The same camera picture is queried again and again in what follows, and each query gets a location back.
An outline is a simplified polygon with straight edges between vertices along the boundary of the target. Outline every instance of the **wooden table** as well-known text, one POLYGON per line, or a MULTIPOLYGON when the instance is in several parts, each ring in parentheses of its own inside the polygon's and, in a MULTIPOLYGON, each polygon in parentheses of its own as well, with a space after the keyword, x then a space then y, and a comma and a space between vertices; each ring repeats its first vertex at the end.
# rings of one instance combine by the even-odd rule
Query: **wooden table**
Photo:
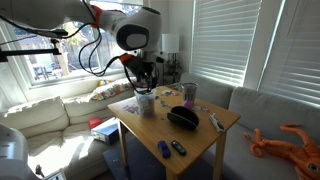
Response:
POLYGON ((224 108, 215 106, 205 101, 196 99, 195 106, 207 108, 210 112, 196 110, 199 117, 199 126, 191 131, 173 124, 167 119, 167 113, 171 108, 163 108, 161 101, 171 107, 183 104, 182 93, 160 87, 157 89, 159 99, 155 102, 155 116, 152 118, 141 118, 140 115, 130 113, 124 110, 124 107, 136 105, 136 98, 132 97, 123 101, 110 104, 108 107, 119 118, 119 135, 122 147, 122 158, 124 165, 128 165, 126 152, 126 129, 130 130, 139 141, 166 167, 166 177, 169 179, 178 179, 178 177, 195 162, 213 143, 217 143, 216 157, 214 162, 214 179, 220 178, 223 165, 224 147, 227 130, 240 118, 236 113, 230 112, 224 108), (177 96, 161 95, 164 90, 178 93, 177 96), (225 127, 225 133, 218 133, 209 120, 209 114, 215 113, 216 117, 225 127), (171 150, 171 157, 165 159, 161 156, 157 143, 160 140, 167 142, 171 150), (172 140, 177 140, 187 151, 186 156, 180 156, 170 145, 172 140))

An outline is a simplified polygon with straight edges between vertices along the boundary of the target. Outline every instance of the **red box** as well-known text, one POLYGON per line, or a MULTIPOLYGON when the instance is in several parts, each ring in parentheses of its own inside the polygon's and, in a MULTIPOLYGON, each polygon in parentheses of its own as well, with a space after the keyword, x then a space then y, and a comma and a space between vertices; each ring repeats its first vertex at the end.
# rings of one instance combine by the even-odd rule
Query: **red box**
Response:
POLYGON ((89 128, 93 129, 101 124, 101 119, 100 118, 93 118, 93 119, 90 119, 88 121, 88 123, 89 123, 89 128))

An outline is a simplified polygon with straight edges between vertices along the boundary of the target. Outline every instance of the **white sofa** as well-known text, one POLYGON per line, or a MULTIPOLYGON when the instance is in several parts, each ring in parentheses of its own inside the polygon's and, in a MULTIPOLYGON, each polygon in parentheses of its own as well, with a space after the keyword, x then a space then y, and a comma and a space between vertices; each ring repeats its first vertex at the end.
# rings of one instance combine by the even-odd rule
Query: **white sofa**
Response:
MULTIPOLYGON (((233 87, 198 75, 184 73, 181 83, 198 83, 197 98, 211 102, 241 115, 241 118, 228 130, 224 153, 223 179, 245 180, 284 180, 298 179, 295 164, 264 153, 262 158, 250 152, 251 143, 244 138, 247 132, 259 128, 263 138, 291 142, 302 146, 299 136, 280 130, 286 122, 301 124, 313 141, 320 145, 320 109, 292 101, 276 95, 255 90, 233 87)), ((204 159, 213 164, 215 145, 205 153, 204 159)))
POLYGON ((110 148, 93 140, 88 120, 112 118, 107 105, 133 95, 129 89, 106 100, 83 95, 25 103, 3 114, 0 123, 26 137, 28 164, 33 171, 39 164, 44 175, 62 168, 68 180, 88 180, 108 170, 102 153, 110 148))

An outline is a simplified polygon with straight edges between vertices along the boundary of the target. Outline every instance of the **clear cup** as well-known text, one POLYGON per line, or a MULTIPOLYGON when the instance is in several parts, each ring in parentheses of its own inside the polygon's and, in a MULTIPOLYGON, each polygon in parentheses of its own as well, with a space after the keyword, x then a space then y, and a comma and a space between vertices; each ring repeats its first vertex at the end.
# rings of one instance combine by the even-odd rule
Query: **clear cup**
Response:
POLYGON ((137 99, 140 117, 153 117, 156 90, 152 89, 150 93, 146 94, 139 94, 134 91, 134 94, 137 99))
POLYGON ((196 99, 198 84, 188 82, 188 83, 183 83, 181 85, 181 87, 182 87, 183 102, 189 101, 192 103, 192 105, 194 105, 194 100, 196 99))

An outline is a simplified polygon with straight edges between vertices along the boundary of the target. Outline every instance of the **stuffed octopus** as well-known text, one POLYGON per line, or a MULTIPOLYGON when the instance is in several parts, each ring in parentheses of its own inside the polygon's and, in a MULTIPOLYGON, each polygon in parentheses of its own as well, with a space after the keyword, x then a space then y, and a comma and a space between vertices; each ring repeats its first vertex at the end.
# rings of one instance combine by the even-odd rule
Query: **stuffed octopus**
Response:
POLYGON ((250 148, 253 155, 262 157, 262 150, 265 150, 272 155, 289 159, 295 163, 295 171, 300 180, 320 180, 320 147, 304 131, 291 127, 298 125, 286 123, 281 125, 280 129, 299 135, 304 143, 303 147, 284 141, 262 139, 259 129, 253 131, 255 140, 252 140, 246 132, 244 136, 253 143, 250 148))

